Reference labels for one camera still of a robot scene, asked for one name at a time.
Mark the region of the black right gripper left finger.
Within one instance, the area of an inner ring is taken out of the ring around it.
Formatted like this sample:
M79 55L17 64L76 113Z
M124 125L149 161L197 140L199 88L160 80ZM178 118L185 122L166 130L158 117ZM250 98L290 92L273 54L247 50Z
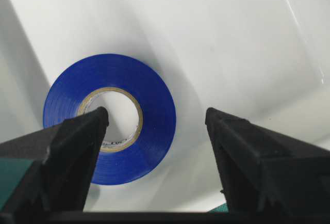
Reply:
M99 107L2 142L1 211L36 202L46 211L83 210L108 119Z

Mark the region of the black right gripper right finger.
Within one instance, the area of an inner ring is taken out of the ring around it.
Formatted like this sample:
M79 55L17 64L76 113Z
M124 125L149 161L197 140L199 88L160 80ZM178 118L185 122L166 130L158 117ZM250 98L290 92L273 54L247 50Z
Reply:
M329 150L215 108L205 123L232 212L329 212Z

